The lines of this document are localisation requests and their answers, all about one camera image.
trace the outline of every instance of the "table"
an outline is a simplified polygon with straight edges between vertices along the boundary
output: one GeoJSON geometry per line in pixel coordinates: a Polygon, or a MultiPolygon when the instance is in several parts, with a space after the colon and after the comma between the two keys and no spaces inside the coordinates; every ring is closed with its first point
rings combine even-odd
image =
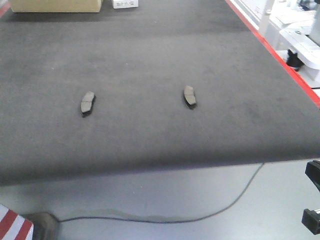
{"type": "Polygon", "coordinates": [[[7,12],[0,37],[2,184],[320,156],[319,109],[224,1],[7,12]]]}

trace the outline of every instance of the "black object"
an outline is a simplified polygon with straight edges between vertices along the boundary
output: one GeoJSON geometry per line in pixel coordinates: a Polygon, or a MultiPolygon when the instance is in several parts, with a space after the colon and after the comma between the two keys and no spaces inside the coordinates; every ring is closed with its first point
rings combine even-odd
{"type": "Polygon", "coordinates": [[[320,234],[320,214],[318,212],[305,209],[303,211],[302,223],[314,235],[320,234]]]}
{"type": "Polygon", "coordinates": [[[55,240],[59,230],[58,220],[47,212],[23,216],[34,224],[32,240],[55,240]]]}
{"type": "Polygon", "coordinates": [[[290,49],[288,50],[288,55],[286,64],[298,72],[304,63],[298,58],[298,54],[293,53],[290,49]]]}
{"type": "Polygon", "coordinates": [[[81,112],[83,117],[86,117],[91,114],[95,100],[96,95],[92,91],[88,91],[84,95],[81,102],[81,112]]]}
{"type": "MultiPolygon", "coordinates": [[[[320,191],[320,161],[310,161],[306,165],[305,174],[310,178],[316,188],[320,191]]],[[[307,229],[314,235],[320,234],[320,210],[305,209],[302,221],[307,229]]]]}
{"type": "Polygon", "coordinates": [[[305,174],[320,191],[320,161],[314,160],[308,162],[306,165],[305,174]]]}

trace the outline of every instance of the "black bracket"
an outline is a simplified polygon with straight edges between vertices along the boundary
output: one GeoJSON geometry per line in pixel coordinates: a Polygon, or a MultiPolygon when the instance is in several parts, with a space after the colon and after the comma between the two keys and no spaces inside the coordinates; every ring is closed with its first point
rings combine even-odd
{"type": "MultiPolygon", "coordinates": [[[[320,191],[320,161],[314,160],[308,162],[306,165],[305,174],[310,178],[316,188],[320,191]]],[[[303,211],[301,222],[314,235],[320,234],[320,209],[305,209],[303,211]]]]}

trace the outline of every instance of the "red and white stripe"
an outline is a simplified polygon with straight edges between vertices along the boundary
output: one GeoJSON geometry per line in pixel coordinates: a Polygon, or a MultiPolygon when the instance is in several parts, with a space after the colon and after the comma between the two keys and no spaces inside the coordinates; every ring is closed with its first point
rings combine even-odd
{"type": "Polygon", "coordinates": [[[0,240],[32,240],[34,225],[0,204],[0,240]]]}

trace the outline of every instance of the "floor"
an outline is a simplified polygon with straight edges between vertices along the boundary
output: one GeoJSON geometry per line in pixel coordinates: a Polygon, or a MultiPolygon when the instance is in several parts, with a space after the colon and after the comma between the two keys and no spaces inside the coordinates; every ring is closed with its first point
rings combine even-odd
{"type": "MultiPolygon", "coordinates": [[[[267,163],[230,209],[194,223],[78,220],[61,224],[58,240],[312,240],[303,209],[320,195],[304,174],[307,160],[267,163]]],[[[0,203],[20,214],[50,212],[60,220],[113,216],[185,220],[217,212],[242,192],[259,165],[103,175],[0,187],[0,203]]]]}

